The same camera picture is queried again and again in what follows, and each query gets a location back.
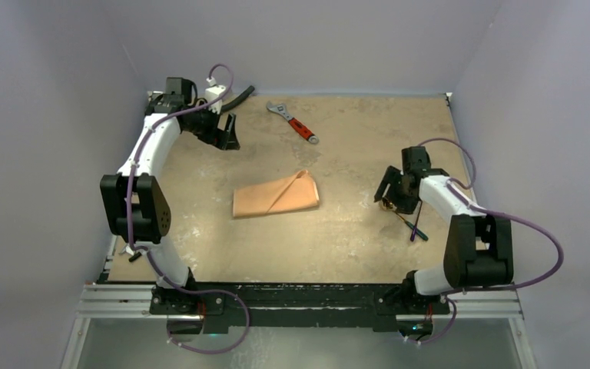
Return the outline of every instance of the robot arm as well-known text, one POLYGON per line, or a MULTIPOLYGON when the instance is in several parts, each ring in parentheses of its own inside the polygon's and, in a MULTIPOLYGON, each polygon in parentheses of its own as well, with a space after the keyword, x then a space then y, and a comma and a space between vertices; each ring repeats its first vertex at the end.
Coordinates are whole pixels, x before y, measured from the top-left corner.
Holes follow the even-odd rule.
POLYGON ((402 159, 404 169, 388 167, 374 201, 388 201, 404 214, 412 214, 424 201, 449 224, 442 263, 410 272, 403 282, 407 289, 434 296, 512 282, 510 220, 478 212, 481 207, 463 196, 444 170, 431 168, 424 147, 404 148, 402 159), (477 241, 485 243, 486 249, 477 250, 477 241))
POLYGON ((171 209, 157 179, 168 152, 182 131, 189 131, 202 142, 220 150, 238 150, 240 145, 234 129, 236 115, 230 113, 225 129, 219 129, 221 102, 218 101, 207 109, 179 115, 155 125, 177 111, 195 108, 200 103, 217 98, 220 100, 225 86, 217 85, 212 78, 207 81, 210 87, 205 90, 203 101, 197 97, 197 89, 192 81, 167 78, 165 92, 151 96, 146 107, 144 128, 127 161, 118 169, 117 174, 105 175, 101 179, 101 195, 110 230, 112 234, 120 235, 129 242, 126 190, 131 166, 136 164, 132 190, 137 194, 137 200, 131 204, 134 243, 144 249, 152 249, 161 270, 180 285, 184 285, 189 270, 181 263, 170 238, 164 237, 171 227, 171 209), (153 134, 146 135, 148 130, 153 130, 153 134), (141 146, 144 150, 138 153, 141 146))

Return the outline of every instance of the white wall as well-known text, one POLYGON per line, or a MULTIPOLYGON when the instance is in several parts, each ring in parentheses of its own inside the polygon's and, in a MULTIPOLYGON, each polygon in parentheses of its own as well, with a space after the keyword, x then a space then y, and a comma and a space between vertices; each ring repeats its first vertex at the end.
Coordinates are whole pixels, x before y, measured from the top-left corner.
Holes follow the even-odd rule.
POLYGON ((144 88, 99 2, 0 0, 0 367, 58 367, 144 88))
POLYGON ((227 63, 259 93, 453 91, 502 0, 104 0, 149 88, 227 63))
MULTIPOLYGON (((590 367, 590 1, 507 0, 453 95, 485 205, 555 232, 565 263, 520 291, 542 368, 590 367)), ((517 281, 555 262, 514 229, 517 281)))

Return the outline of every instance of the orange cloth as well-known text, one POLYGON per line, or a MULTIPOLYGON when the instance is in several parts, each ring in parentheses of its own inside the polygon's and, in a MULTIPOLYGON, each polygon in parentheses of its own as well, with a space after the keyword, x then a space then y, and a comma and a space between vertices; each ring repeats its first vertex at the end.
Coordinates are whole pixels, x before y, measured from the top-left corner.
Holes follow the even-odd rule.
POLYGON ((308 171, 276 181, 234 190, 234 218, 312 208, 320 204, 317 186, 308 171))

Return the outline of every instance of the speckled work surface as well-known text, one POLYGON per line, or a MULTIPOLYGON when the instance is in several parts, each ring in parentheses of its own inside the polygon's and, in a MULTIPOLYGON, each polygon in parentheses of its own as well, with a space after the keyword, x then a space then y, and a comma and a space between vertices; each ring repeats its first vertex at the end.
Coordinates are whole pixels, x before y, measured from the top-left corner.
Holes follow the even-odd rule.
MULTIPOLYGON (((442 260, 448 227, 431 207, 419 221, 429 241, 410 242, 410 229, 372 199, 387 166, 401 167, 402 148, 455 137, 443 98, 258 96, 234 112, 239 151, 218 151, 185 133, 160 178, 173 215, 169 235, 197 280, 394 283, 442 260), (267 111, 269 100, 285 102, 320 143, 267 111), (319 208, 232 219, 235 188, 300 169, 317 182, 319 208)), ((465 181, 458 149, 439 142, 427 149, 435 167, 465 181)), ((117 253, 110 280, 154 280, 146 260, 127 258, 117 253)))

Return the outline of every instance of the adjustable wrench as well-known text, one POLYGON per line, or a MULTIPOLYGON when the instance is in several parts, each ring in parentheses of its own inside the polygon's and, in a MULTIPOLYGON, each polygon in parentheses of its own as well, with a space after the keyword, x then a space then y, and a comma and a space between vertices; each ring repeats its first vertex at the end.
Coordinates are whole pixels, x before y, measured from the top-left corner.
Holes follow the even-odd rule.
POLYGON ((266 108, 268 110, 272 111, 273 113, 281 115, 284 119, 286 119, 288 121, 288 123, 290 124, 290 126, 293 127, 293 129, 297 133, 299 133, 300 136, 302 136, 308 142, 310 142, 314 145, 317 144, 318 142, 320 142, 318 137, 316 135, 314 135, 313 132, 309 128, 306 127, 306 125, 303 125, 300 121, 295 119, 292 115, 288 114, 288 111, 286 110, 286 104, 273 105, 269 101, 266 104, 266 108))

